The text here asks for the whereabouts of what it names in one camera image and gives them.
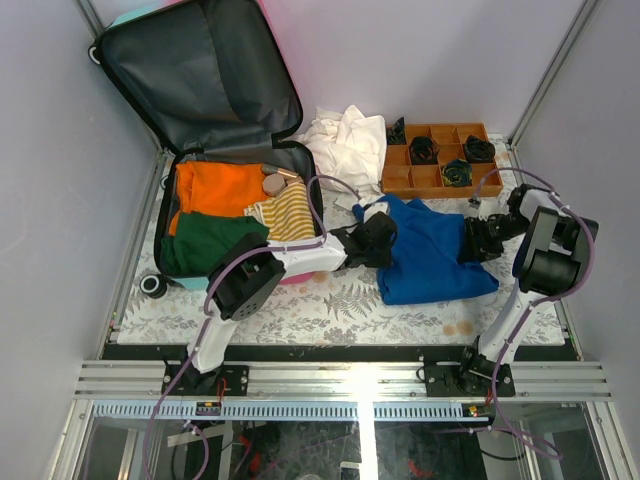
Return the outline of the blue shirt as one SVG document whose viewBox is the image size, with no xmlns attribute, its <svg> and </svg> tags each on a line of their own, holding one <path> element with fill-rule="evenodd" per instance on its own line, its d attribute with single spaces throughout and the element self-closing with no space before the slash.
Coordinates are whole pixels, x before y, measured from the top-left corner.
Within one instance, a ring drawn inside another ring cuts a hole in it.
<svg viewBox="0 0 640 480">
<path fill-rule="evenodd" d="M 464 246 L 463 215 L 439 213 L 419 199 L 405 202 L 392 194 L 378 202 L 388 206 L 397 227 L 392 264 L 377 273 L 385 304 L 463 300 L 498 290 L 499 281 L 481 263 L 458 262 Z"/>
</svg>

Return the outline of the yellow striped shirt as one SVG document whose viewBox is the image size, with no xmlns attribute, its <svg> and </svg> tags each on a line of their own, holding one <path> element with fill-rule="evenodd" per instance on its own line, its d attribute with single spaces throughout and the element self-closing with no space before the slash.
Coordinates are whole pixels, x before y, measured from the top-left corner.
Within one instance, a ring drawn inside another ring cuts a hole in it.
<svg viewBox="0 0 640 480">
<path fill-rule="evenodd" d="M 301 183 L 292 184 L 277 196 L 248 206 L 244 215 L 268 228 L 269 241 L 292 242 L 316 236 L 306 186 Z"/>
</svg>

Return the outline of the octagonal beige powder compact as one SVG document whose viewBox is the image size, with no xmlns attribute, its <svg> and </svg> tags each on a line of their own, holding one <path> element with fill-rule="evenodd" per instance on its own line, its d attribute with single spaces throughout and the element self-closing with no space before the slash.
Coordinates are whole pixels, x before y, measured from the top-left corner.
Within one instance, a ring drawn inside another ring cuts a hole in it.
<svg viewBox="0 0 640 480">
<path fill-rule="evenodd" d="M 275 197 L 287 187 L 285 178 L 280 174 L 267 175 L 263 182 L 262 188 L 266 195 Z"/>
</svg>

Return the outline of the foundation bottle grey cap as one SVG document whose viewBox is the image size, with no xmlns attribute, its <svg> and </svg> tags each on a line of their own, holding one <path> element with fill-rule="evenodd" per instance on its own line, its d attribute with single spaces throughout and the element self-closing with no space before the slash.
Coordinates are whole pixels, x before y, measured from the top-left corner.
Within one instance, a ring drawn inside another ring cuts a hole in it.
<svg viewBox="0 0 640 480">
<path fill-rule="evenodd" d="M 261 171 L 265 175 L 280 175 L 285 180 L 294 180 L 299 177 L 299 174 L 296 172 L 266 163 L 262 164 Z"/>
</svg>

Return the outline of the orange shirt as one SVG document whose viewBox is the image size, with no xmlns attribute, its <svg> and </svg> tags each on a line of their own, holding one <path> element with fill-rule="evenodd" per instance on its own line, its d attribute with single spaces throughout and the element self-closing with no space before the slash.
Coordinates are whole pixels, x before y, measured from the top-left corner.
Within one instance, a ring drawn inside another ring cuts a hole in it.
<svg viewBox="0 0 640 480">
<path fill-rule="evenodd" d="M 171 236 L 176 234 L 182 213 L 239 217 L 248 206 L 268 198 L 260 164 L 187 161 L 176 167 L 175 174 L 179 210 L 169 225 Z"/>
</svg>

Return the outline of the dark green shirt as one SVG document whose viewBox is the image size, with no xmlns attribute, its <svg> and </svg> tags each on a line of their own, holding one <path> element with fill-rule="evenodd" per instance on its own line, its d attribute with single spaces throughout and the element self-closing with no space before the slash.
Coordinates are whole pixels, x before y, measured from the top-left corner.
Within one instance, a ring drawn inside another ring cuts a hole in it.
<svg viewBox="0 0 640 480">
<path fill-rule="evenodd" d="M 160 267 L 175 276 L 208 274 L 243 237 L 253 233 L 265 241 L 269 229 L 250 216 L 181 213 L 175 232 L 160 241 Z"/>
</svg>

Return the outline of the pink and teal suitcase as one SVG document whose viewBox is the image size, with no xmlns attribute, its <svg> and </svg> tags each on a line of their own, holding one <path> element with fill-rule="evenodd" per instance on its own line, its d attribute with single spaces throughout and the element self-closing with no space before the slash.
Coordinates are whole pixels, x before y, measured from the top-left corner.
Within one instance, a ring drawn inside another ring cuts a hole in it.
<svg viewBox="0 0 640 480">
<path fill-rule="evenodd" d="M 94 60 L 174 156 L 299 174 L 320 207 L 302 105 L 254 1 L 167 1 L 118 17 Z"/>
</svg>

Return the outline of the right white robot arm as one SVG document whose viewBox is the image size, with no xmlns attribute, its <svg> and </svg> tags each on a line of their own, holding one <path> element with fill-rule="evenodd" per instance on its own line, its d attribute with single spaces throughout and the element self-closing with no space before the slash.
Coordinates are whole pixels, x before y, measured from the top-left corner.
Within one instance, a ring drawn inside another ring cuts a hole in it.
<svg viewBox="0 0 640 480">
<path fill-rule="evenodd" d="M 510 296 L 490 327 L 466 349 L 455 372 L 458 387 L 472 395 L 490 385 L 493 370 L 513 361 L 542 305 L 584 283 L 599 232 L 597 221 L 575 217 L 557 194 L 533 185 L 515 188 L 507 206 L 506 213 L 464 222 L 461 264 L 496 260 L 506 241 L 522 238 L 512 266 Z"/>
</svg>

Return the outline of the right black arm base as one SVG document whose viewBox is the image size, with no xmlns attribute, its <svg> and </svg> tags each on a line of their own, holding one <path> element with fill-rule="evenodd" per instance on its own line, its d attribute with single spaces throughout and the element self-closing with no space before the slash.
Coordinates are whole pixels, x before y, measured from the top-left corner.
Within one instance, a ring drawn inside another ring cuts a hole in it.
<svg viewBox="0 0 640 480">
<path fill-rule="evenodd" d="M 516 395 L 508 364 L 498 364 L 468 348 L 459 361 L 423 361 L 417 376 L 423 380 L 429 397 L 483 397 L 494 391 L 499 397 Z"/>
</svg>

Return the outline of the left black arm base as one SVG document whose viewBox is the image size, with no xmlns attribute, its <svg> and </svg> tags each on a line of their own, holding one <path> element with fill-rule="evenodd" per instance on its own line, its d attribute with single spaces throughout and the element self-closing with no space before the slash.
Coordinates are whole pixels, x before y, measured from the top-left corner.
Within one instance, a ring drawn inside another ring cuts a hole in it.
<svg viewBox="0 0 640 480">
<path fill-rule="evenodd" d="M 187 360 L 186 353 L 182 355 L 180 361 L 163 360 L 165 370 L 162 392 L 169 391 L 173 396 L 215 396 L 222 399 L 247 395 L 250 373 L 247 365 L 223 363 L 208 373 L 201 373 L 190 363 L 176 385 L 170 388 Z"/>
</svg>

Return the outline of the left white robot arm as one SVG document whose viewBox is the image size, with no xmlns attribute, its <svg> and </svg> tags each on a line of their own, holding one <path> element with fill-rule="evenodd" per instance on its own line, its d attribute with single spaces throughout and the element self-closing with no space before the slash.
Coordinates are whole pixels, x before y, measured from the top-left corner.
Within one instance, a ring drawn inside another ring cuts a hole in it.
<svg viewBox="0 0 640 480">
<path fill-rule="evenodd" d="M 269 242 L 256 232 L 242 237 L 209 276 L 206 319 L 188 346 L 191 364 L 184 373 L 186 385 L 201 395 L 217 387 L 218 368 L 237 324 L 254 315 L 281 281 L 359 266 L 388 267 L 397 236 L 390 216 L 376 212 L 354 226 L 313 239 Z"/>
</svg>

